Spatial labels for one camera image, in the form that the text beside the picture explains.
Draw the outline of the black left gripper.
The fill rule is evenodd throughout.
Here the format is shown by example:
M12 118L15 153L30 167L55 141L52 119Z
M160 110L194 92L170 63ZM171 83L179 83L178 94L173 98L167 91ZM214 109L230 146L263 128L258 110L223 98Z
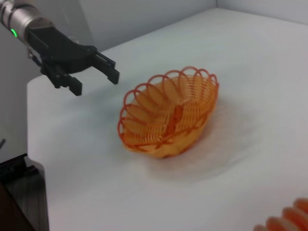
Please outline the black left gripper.
M118 84L120 73L115 61L99 53L94 46L77 44L53 26L30 29L27 38L30 47L42 58L41 73L56 89L69 88L75 96L80 96L82 83L69 74L81 72L91 65L110 82Z

